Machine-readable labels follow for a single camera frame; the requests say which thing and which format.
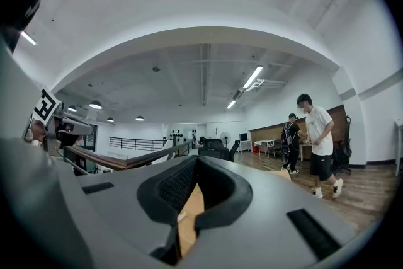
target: office chair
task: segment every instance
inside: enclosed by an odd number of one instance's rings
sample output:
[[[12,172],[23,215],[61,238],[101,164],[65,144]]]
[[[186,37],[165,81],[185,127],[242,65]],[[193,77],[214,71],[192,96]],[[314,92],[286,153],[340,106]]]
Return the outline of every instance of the office chair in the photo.
[[[274,146],[273,147],[269,147],[269,152],[273,153],[273,157],[276,158],[276,152],[281,151],[281,147],[282,147],[282,141],[281,139],[277,139],[274,142]]]
[[[222,143],[221,139],[205,139],[204,146],[206,148],[224,148],[224,144]]]
[[[208,156],[223,159],[225,161],[232,161],[232,162],[234,161],[234,154],[239,147],[239,140],[235,140],[235,143],[232,146],[231,150],[224,147],[214,147],[213,146],[214,144],[218,144],[217,139],[206,139],[205,146],[197,150],[199,156]]]
[[[332,172],[336,173],[347,173],[351,175],[351,169],[347,167],[350,163],[350,157],[352,154],[352,150],[350,147],[350,123],[351,119],[349,116],[346,116],[346,129],[344,131],[344,140],[343,144],[339,143],[338,147],[333,148],[333,165],[332,165]]]

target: fan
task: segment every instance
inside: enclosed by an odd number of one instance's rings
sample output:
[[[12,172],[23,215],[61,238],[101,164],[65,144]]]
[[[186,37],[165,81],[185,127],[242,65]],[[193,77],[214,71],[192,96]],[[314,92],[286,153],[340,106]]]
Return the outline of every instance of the fan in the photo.
[[[231,141],[231,135],[224,131],[221,135],[220,135],[220,140],[222,141],[222,143],[225,145],[225,148],[227,147],[227,143]]]

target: fluorescent light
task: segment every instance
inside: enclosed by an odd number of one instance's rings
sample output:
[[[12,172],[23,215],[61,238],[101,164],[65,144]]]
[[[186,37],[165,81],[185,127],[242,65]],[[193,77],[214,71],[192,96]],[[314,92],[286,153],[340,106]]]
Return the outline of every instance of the fluorescent light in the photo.
[[[31,36],[29,36],[27,33],[25,33],[25,31],[22,31],[21,35],[23,35],[32,45],[37,44],[37,42]]]
[[[94,109],[102,109],[102,104],[101,104],[101,102],[99,102],[99,101],[97,101],[97,100],[94,100],[94,101],[92,101],[90,104],[89,104],[89,106],[91,107],[91,108],[94,108]]]
[[[228,105],[227,109],[231,109],[233,105],[235,105],[236,101],[231,101],[231,103]]]
[[[244,88],[247,89],[251,83],[253,82],[253,80],[256,79],[256,76],[258,76],[258,74],[260,73],[260,71],[263,70],[263,66],[262,65],[258,65],[256,67],[256,69],[254,70],[253,74],[251,75],[251,77],[249,78],[249,80],[247,80],[247,82],[244,85]]]

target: dark hair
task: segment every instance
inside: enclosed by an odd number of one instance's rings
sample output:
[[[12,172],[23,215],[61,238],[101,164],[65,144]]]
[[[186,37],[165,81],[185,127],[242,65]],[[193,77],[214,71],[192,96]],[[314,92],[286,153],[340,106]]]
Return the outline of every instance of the dark hair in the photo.
[[[309,105],[312,105],[312,99],[307,94],[301,94],[297,99],[297,105],[299,106],[301,102],[308,101]]]

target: metal railing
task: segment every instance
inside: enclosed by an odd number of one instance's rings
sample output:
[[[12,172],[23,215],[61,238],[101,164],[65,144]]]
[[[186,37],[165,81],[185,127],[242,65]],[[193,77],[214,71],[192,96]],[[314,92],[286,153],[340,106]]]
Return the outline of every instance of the metal railing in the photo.
[[[109,137],[109,146],[134,149],[135,151],[159,151],[164,147],[166,140],[147,140]]]
[[[185,156],[192,150],[192,142],[187,142],[181,145],[177,145],[171,148],[163,149],[160,151],[151,152],[139,157],[129,159],[118,159],[109,156],[98,155],[92,151],[83,149],[79,146],[64,147],[64,161],[70,164],[75,164],[74,167],[82,175],[86,175],[86,160],[92,161],[98,165],[111,168],[115,171],[121,171],[125,169],[138,168],[156,161],[166,155],[176,153],[176,157]]]

